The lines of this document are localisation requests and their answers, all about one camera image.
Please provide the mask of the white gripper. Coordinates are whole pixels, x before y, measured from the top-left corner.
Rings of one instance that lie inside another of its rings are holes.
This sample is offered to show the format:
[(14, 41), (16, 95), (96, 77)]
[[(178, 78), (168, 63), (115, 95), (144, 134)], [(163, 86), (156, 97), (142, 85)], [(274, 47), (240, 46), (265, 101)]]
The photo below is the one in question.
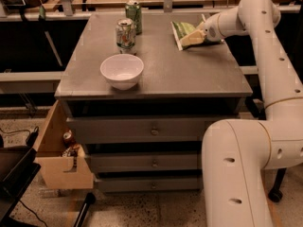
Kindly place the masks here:
[(185, 37), (180, 40), (181, 46), (190, 46), (195, 44), (201, 44), (205, 39), (211, 42), (217, 42), (222, 38), (222, 35), (218, 27), (219, 13), (205, 18), (205, 15), (202, 14), (201, 20), (199, 21), (196, 28)]

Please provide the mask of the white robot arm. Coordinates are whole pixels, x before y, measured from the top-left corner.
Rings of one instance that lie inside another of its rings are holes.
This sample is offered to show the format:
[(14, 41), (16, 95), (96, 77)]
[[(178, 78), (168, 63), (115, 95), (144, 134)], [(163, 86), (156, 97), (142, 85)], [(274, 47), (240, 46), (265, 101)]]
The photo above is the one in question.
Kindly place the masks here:
[(179, 43), (249, 36), (266, 115), (263, 120), (221, 120), (206, 130), (202, 168), (207, 227), (274, 227), (261, 172), (303, 163), (303, 84), (275, 33), (279, 21), (272, 0), (240, 0), (204, 20)]

